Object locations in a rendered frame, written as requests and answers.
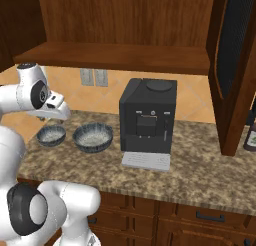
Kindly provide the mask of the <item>large grey speckled bowl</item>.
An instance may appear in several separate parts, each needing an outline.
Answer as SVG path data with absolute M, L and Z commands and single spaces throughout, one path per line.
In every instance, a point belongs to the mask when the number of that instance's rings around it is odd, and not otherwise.
M 99 153 L 111 145 L 113 129 L 104 123 L 87 123 L 75 130 L 72 139 L 79 150 L 86 153 Z

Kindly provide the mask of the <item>dark bottle with label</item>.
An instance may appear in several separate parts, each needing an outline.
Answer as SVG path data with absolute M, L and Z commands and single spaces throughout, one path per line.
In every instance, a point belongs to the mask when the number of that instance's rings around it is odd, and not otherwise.
M 243 147 L 247 151 L 256 152 L 256 122 L 250 126 Z

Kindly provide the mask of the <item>grey wall outlet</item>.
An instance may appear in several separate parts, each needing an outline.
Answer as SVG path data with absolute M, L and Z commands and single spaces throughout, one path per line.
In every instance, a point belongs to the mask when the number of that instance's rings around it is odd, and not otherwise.
M 81 68 L 80 69 L 80 78 L 81 78 L 81 84 L 83 86 L 93 86 L 94 85 L 92 69 Z
M 108 86 L 108 73 L 104 69 L 95 69 L 95 81 L 96 85 L 99 87 L 107 87 Z

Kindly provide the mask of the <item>wooden cabinet door, dark panel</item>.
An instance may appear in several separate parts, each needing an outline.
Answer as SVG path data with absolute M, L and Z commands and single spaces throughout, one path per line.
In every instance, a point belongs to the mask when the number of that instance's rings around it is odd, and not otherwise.
M 206 50 L 220 150 L 233 156 L 256 93 L 256 0 L 214 0 Z

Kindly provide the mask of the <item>wooden base cabinet door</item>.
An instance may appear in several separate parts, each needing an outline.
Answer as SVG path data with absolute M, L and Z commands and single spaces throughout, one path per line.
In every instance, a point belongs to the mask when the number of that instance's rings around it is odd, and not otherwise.
M 155 216 L 125 215 L 101 212 L 88 219 L 97 218 L 96 224 L 89 223 L 102 246 L 154 246 Z
M 256 246 L 256 235 L 160 219 L 156 246 L 244 246 L 244 239 Z

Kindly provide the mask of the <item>black coffee machine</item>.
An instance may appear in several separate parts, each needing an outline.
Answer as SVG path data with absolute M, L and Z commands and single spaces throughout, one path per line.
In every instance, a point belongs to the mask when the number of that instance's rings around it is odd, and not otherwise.
M 132 78 L 119 101 L 122 165 L 168 172 L 177 81 Z

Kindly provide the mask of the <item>plain wooden cabinet door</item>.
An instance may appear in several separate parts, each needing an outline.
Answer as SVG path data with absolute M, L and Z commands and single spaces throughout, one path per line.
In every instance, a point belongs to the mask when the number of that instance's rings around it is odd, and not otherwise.
M 0 0 L 0 72 L 46 41 L 39 0 Z

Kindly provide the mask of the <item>small grey speckled bowl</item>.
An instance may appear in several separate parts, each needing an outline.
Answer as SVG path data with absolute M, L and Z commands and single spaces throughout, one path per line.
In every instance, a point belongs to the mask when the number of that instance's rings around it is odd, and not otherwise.
M 55 147 L 66 138 L 66 130 L 60 125 L 44 126 L 37 133 L 38 142 L 45 147 Z

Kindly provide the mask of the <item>open wooden wall cabinet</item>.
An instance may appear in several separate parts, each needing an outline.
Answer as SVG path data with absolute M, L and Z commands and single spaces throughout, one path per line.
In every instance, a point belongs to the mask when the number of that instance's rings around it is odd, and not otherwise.
M 39 2 L 46 41 L 15 64 L 200 75 L 210 68 L 214 0 Z

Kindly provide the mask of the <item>wooden drawer front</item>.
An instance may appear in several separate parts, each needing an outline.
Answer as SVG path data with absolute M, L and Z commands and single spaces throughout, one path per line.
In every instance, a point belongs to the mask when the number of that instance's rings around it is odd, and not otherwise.
M 144 216 L 154 216 L 158 212 L 156 200 L 101 192 L 101 208 L 123 211 Z
M 196 211 L 200 211 L 203 215 L 225 216 L 225 222 L 213 222 L 196 218 Z M 203 223 L 215 226 L 223 226 L 230 229 L 246 230 L 254 233 L 256 229 L 256 217 L 245 214 L 237 214 L 232 212 L 225 212 L 221 210 L 207 209 L 202 207 L 194 207 L 170 202 L 161 202 L 159 215 L 161 218 L 171 219 L 178 218 L 193 223 Z

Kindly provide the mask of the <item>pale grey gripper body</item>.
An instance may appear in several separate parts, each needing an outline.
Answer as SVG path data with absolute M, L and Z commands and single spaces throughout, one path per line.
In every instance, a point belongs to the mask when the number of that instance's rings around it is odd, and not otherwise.
M 67 103 L 62 102 L 59 107 L 49 108 L 47 105 L 44 105 L 40 109 L 28 111 L 28 114 L 37 117 L 67 120 L 71 116 L 71 111 Z

